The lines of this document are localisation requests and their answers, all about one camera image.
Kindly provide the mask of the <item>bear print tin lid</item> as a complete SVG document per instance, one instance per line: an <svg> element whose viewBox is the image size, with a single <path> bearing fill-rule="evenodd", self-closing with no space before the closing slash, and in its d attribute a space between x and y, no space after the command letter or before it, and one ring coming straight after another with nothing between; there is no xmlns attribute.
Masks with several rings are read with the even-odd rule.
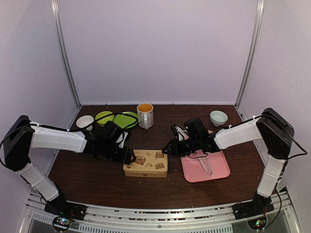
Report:
<svg viewBox="0 0 311 233"><path fill-rule="evenodd" d="M133 166L123 165L123 170L168 171L168 156L161 150L134 150L137 157Z"/></svg>

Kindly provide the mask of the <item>beige tin box base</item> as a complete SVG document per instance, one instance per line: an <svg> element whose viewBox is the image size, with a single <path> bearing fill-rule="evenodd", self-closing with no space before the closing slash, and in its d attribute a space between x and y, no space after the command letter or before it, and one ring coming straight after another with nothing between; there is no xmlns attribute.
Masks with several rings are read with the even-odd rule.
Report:
<svg viewBox="0 0 311 233"><path fill-rule="evenodd" d="M140 170L124 170L124 174L127 177L145 177L145 178L166 178L167 171L158 171L158 172L151 172L151 171L140 171Z"/></svg>

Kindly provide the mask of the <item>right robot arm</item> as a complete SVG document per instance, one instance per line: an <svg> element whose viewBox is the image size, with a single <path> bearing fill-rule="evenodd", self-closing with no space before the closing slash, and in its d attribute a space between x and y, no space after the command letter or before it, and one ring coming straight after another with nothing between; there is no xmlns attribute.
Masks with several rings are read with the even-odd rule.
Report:
<svg viewBox="0 0 311 233"><path fill-rule="evenodd" d="M191 118L182 127L172 125L174 138L162 149L167 155L189 156L221 152L229 147L253 141L265 149L265 168L249 210L260 214L267 206L277 182L284 173L294 140L294 128L276 110L269 107L260 115L210 133L200 118Z"/></svg>

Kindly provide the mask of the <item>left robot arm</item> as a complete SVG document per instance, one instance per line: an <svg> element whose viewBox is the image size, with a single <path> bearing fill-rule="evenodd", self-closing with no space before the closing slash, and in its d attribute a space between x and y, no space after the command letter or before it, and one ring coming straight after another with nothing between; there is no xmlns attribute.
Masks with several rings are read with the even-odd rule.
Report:
<svg viewBox="0 0 311 233"><path fill-rule="evenodd" d="M131 133L108 122L97 131L63 129L30 121L20 116L0 143L3 165L18 173L60 216L70 211L61 190L30 158L31 150L65 150L74 153L104 156L108 160L130 164L136 160L134 151L125 146Z"/></svg>

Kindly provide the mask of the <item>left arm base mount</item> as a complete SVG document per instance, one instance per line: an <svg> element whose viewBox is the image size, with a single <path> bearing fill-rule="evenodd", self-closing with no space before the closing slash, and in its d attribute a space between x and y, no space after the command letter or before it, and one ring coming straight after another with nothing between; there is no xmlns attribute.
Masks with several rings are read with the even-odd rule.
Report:
<svg viewBox="0 0 311 233"><path fill-rule="evenodd" d="M64 211L57 211L50 203L45 204L44 211L54 214L52 227L59 233L69 230L78 224L78 220L85 218L86 206L82 204L67 202Z"/></svg>

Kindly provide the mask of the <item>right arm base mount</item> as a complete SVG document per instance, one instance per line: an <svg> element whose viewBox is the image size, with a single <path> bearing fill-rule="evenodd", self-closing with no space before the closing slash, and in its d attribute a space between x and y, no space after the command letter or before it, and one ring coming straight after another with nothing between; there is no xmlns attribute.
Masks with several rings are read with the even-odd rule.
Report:
<svg viewBox="0 0 311 233"><path fill-rule="evenodd" d="M246 219L250 229L262 231L268 225L267 213L273 211L273 204L268 201L267 204L255 203L252 201L237 202L232 206L236 220Z"/></svg>

